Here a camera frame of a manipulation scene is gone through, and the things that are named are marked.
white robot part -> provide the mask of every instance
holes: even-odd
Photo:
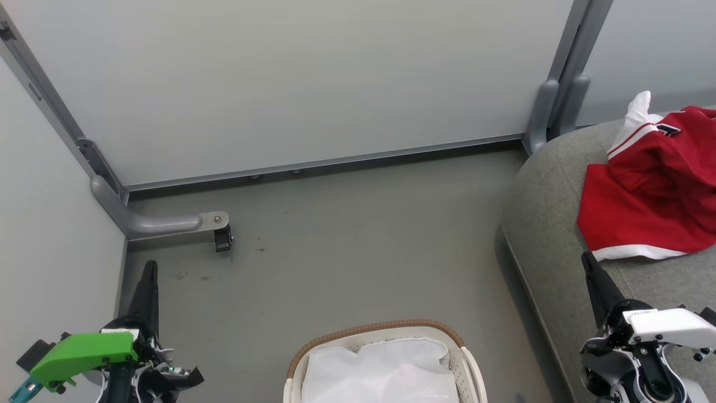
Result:
[[[694,349],[716,348],[716,328],[684,308],[634,310],[622,313],[634,334],[629,344],[640,341],[673,343]]]

gray ottoman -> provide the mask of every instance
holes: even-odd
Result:
[[[594,403],[582,386],[579,351],[596,327],[580,255],[586,250],[576,226],[586,166],[606,163],[606,151],[623,121],[561,136],[530,157],[508,196],[503,230],[543,329],[575,401]],[[685,304],[716,309],[716,247],[693,255],[653,261],[602,262],[626,298],[658,309]],[[716,357],[703,362],[690,349],[675,348],[670,361],[683,377],[701,384],[716,402]]]

logo on red clothing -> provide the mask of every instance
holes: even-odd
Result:
[[[675,128],[674,126],[667,125],[666,123],[657,124],[657,130],[662,132],[666,137],[674,137],[681,131],[680,128]]]

gray floor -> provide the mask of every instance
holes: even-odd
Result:
[[[462,336],[491,403],[566,401],[498,236],[522,163],[507,150],[134,201],[156,215],[225,210],[236,244],[133,245],[122,303],[156,260],[160,337],[206,378],[183,402],[280,402],[306,342],[409,318]]]

teal connector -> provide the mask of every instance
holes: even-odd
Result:
[[[29,377],[15,393],[10,396],[10,403],[27,403],[37,396],[42,390],[42,385],[32,376]]]

